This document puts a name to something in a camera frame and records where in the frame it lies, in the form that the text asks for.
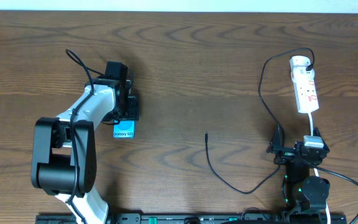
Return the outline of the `blue screen Galaxy smartphone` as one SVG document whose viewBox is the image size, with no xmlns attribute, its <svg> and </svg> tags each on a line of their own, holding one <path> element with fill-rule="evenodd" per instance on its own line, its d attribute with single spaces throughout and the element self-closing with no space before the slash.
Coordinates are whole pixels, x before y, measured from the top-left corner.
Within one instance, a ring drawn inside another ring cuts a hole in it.
<svg viewBox="0 0 358 224">
<path fill-rule="evenodd" d="M 135 122 L 121 121 L 113 126 L 113 138 L 132 139 L 135 136 Z"/>
</svg>

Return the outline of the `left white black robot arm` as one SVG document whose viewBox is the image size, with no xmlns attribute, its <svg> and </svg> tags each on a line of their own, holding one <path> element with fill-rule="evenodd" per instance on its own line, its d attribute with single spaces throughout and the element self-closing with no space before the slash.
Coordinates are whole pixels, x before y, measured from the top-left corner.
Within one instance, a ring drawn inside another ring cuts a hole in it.
<svg viewBox="0 0 358 224">
<path fill-rule="evenodd" d="M 34 129 L 32 185 L 64 202 L 69 215 L 38 215 L 36 223 L 114 223 L 109 204 L 94 183 L 97 173 L 94 132 L 111 125 L 118 139 L 132 139 L 139 101 L 131 94 L 134 76 L 121 62 L 85 84 L 84 93 L 54 118 L 41 117 Z"/>
</svg>

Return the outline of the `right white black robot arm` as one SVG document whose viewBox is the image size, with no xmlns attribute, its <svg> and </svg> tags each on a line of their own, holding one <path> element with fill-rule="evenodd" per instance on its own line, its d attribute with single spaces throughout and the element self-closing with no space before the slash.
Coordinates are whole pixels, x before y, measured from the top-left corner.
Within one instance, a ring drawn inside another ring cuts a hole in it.
<svg viewBox="0 0 358 224">
<path fill-rule="evenodd" d="M 288 209 L 282 212 L 282 220 L 306 223 L 310 217 L 321 223 L 330 183 L 320 176 L 311 175 L 310 170 L 322 163 L 329 148 L 318 129 L 314 128 L 311 136 L 304 136 L 293 147 L 285 147 L 282 127 L 278 125 L 266 152 L 275 155 L 274 164 L 285 166 L 282 194 Z"/>
</svg>

